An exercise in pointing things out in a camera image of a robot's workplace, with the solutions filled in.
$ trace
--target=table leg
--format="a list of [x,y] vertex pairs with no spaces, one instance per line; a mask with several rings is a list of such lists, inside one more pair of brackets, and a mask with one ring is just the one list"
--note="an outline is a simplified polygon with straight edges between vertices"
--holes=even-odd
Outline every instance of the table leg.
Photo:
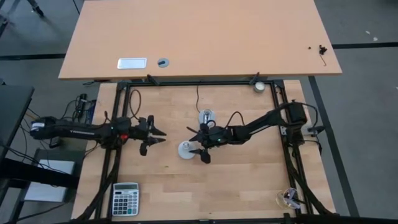
[[32,6],[33,11],[35,11],[40,17],[44,17],[43,11],[40,9],[39,5],[35,0],[27,0],[29,4]]

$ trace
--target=black metal frame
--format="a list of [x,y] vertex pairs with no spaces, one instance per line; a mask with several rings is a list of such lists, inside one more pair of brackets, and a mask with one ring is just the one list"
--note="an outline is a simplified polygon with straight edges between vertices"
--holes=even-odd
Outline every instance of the black metal frame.
[[[274,101],[274,107],[277,108],[280,103],[278,100],[278,91],[282,96],[282,103],[287,103],[287,95],[285,92],[285,86],[283,83],[283,80],[267,80],[267,77],[256,77],[257,81],[264,82],[266,85],[269,85],[271,88],[271,93],[272,93],[272,99]],[[121,116],[127,116],[127,108],[129,106],[129,93],[132,87],[134,86],[197,86],[197,85],[250,85],[250,80],[243,80],[243,81],[231,81],[231,80],[225,80],[225,81],[168,81],[168,82],[158,82],[156,79],[153,80],[154,78],[149,76],[147,81],[136,81],[132,83],[118,83],[117,85],[117,90],[116,90],[116,96],[114,100],[114,106],[113,106],[113,113],[112,113],[112,118],[116,118],[118,116],[118,108],[121,100],[121,94],[124,92],[124,102],[123,102],[123,108],[122,108],[122,113]],[[287,137],[282,134],[282,131],[280,130],[280,137],[281,137],[281,142],[282,142],[282,147],[284,150],[284,156],[285,156],[285,162],[287,162],[287,157],[290,157],[290,152],[289,152],[289,147],[288,147],[288,141]],[[110,155],[111,151],[114,149],[106,149],[106,154],[104,157],[104,164],[103,164],[103,171],[101,174],[101,182],[99,186],[102,186],[104,184],[104,180],[106,179],[108,175],[108,167],[110,163]],[[117,164],[117,168],[119,168],[120,164],[120,158],[121,158],[121,148],[117,148],[116,154],[118,156],[115,157],[115,164]],[[293,147],[292,155],[295,158],[295,161],[297,163],[297,171],[298,174],[301,176],[303,181],[307,183],[305,180],[305,172],[300,156],[300,151],[297,146]],[[289,176],[289,184],[293,188],[297,188],[295,179],[293,176],[288,173]],[[114,176],[113,183],[117,182],[118,178],[118,169],[116,171],[116,175]],[[109,198],[108,198],[108,211],[106,213],[106,218],[110,219],[112,217],[112,197],[113,197],[113,191],[110,190],[109,193]],[[304,197],[304,202],[306,204],[306,213],[307,214],[313,214],[313,208],[312,204],[308,200],[307,196]],[[103,199],[100,200],[100,202],[96,206],[96,211],[95,211],[95,219],[100,219],[101,218],[101,208],[103,205]],[[296,216],[301,215],[302,211],[300,210],[295,210]],[[228,220],[211,220],[212,224],[215,223],[289,223],[292,222],[294,219],[290,218],[289,214],[286,213],[284,215],[284,218],[253,218],[253,219],[228,219]],[[134,222],[117,222],[117,223],[210,223],[209,220],[164,220],[164,221],[134,221]]]

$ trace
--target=light wood tabletop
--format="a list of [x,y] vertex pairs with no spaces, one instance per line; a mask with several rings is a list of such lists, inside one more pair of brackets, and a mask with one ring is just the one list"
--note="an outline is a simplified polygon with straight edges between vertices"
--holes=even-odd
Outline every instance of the light wood tabletop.
[[[322,57],[319,45],[328,49]],[[120,58],[146,58],[146,67],[120,70]],[[160,68],[160,58],[169,66]],[[59,78],[257,72],[341,74],[313,0],[85,1]]]
[[[142,95],[138,116],[153,114],[156,127],[167,133],[167,140],[149,147],[145,157],[139,154],[140,141],[130,139],[123,146],[118,182],[139,183],[140,210],[136,217],[113,220],[279,218],[284,212],[294,215],[293,210],[280,208],[275,202],[276,194],[289,188],[278,127],[254,135],[241,146],[210,149],[211,164],[202,163],[198,156],[184,160],[178,156],[178,145],[194,135],[186,127],[198,129],[196,86],[136,89]],[[304,102],[299,81],[285,81],[285,89],[289,100]],[[240,111],[249,123],[274,109],[269,87],[261,94],[249,85],[199,86],[198,92],[199,109],[212,109],[219,126],[224,126],[234,111]],[[115,94],[116,84],[101,85],[94,123],[104,121],[104,111],[112,113]],[[134,111],[137,103],[138,97],[133,93]],[[239,116],[232,119],[231,125],[234,124],[241,124]],[[89,142],[87,149],[94,145]],[[327,209],[334,211],[317,145],[306,142],[300,152],[309,187]],[[79,216],[96,194],[104,154],[105,150],[99,148],[86,157],[72,218]],[[109,189],[104,197],[104,216],[108,195]]]

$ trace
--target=black floor stripe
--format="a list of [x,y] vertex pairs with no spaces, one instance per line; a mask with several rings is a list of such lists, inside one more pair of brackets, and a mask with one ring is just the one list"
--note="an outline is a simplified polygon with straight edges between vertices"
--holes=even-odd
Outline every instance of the black floor stripe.
[[0,56],[0,60],[36,60],[65,58],[66,54],[38,54],[38,55],[6,55]]
[[331,128],[328,113],[326,112],[325,105],[323,104],[322,96],[317,81],[313,76],[308,77],[308,80],[310,81],[312,93],[315,98],[315,101],[317,102],[318,111],[322,119],[322,123],[325,127],[325,132],[328,137],[328,143],[330,146],[331,156],[333,158],[333,161],[335,162],[337,175],[338,178],[340,179],[341,188],[343,189],[343,194],[347,203],[349,214],[352,217],[359,217],[359,212],[355,204],[353,191],[351,190],[351,186],[349,185],[347,173],[345,171],[343,161],[341,160],[341,155],[337,146],[335,134],[333,132],[333,129]]
[[332,44],[333,49],[368,49],[380,47],[398,47],[398,42],[367,43],[367,44]]

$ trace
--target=gray floor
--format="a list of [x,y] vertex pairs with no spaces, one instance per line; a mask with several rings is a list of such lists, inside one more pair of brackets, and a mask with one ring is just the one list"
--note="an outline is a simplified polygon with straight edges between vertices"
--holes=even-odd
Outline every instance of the gray floor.
[[[6,1],[7,12],[13,1]],[[38,0],[46,20],[32,13],[21,0],[10,15],[12,26],[0,38],[0,55],[65,53],[78,19],[69,0]],[[398,1],[394,0],[315,0],[333,44],[398,41]],[[83,0],[76,0],[81,7]],[[343,163],[361,216],[397,218],[395,186],[398,158],[395,123],[398,106],[398,49],[336,50],[343,75],[318,77],[317,82],[332,123]],[[98,86],[57,79],[62,59],[0,62],[0,77],[10,85],[32,85],[36,91],[30,107],[41,115],[61,116],[65,105],[80,93],[96,98]],[[308,103],[315,104],[305,77],[299,78]],[[337,178],[325,134],[322,159],[337,211],[347,215],[344,196]],[[28,137],[28,154],[40,145]],[[12,146],[24,148],[21,132]],[[71,141],[68,149],[81,150],[84,141]],[[16,190],[0,209],[0,223],[7,220]],[[22,215],[54,206],[30,203]],[[54,223],[69,219],[72,204],[21,223]]]

